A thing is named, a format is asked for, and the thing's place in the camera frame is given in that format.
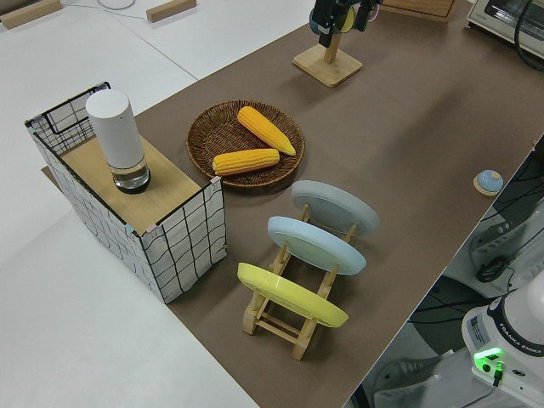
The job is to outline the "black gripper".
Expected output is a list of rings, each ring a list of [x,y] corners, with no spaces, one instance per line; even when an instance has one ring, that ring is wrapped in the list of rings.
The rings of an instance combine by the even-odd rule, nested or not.
[[[317,12],[317,25],[320,31],[319,44],[330,46],[332,36],[340,24],[343,15],[343,7],[359,4],[356,15],[356,29],[365,31],[370,10],[382,3],[381,0],[316,0],[314,11]]]

